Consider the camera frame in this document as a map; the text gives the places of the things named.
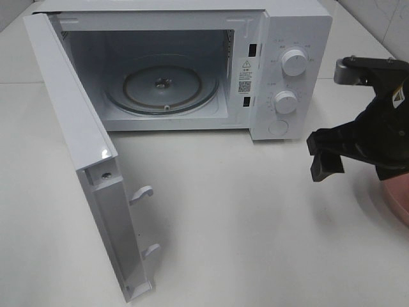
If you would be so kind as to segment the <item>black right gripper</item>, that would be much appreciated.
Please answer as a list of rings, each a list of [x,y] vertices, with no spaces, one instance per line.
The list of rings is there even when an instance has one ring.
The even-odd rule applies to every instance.
[[[343,58],[341,63],[356,73],[358,85],[372,87],[375,94],[355,119],[357,146],[375,165],[380,180],[408,173],[408,63],[354,56]],[[344,173],[340,155],[351,153],[354,124],[318,129],[306,142],[310,155],[314,155],[312,180],[321,182]]]

